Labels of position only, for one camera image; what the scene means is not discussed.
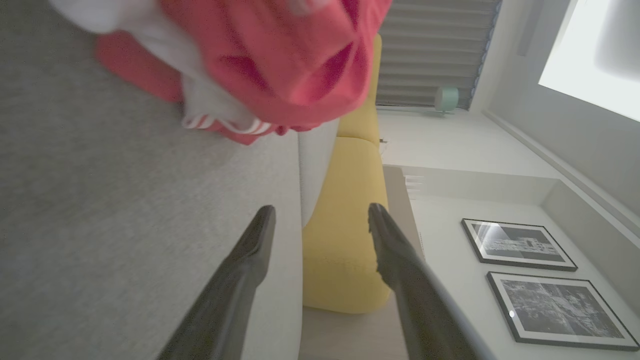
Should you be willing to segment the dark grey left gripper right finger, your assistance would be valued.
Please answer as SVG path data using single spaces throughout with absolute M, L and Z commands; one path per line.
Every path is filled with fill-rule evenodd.
M 493 355 L 380 203 L 368 207 L 377 271 L 394 292 L 410 360 L 491 360 Z

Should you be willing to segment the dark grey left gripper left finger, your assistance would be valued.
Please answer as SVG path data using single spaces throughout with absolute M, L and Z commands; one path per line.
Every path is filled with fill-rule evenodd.
M 160 360 L 239 360 L 256 290 L 265 280 L 276 224 L 261 207 L 158 354 Z

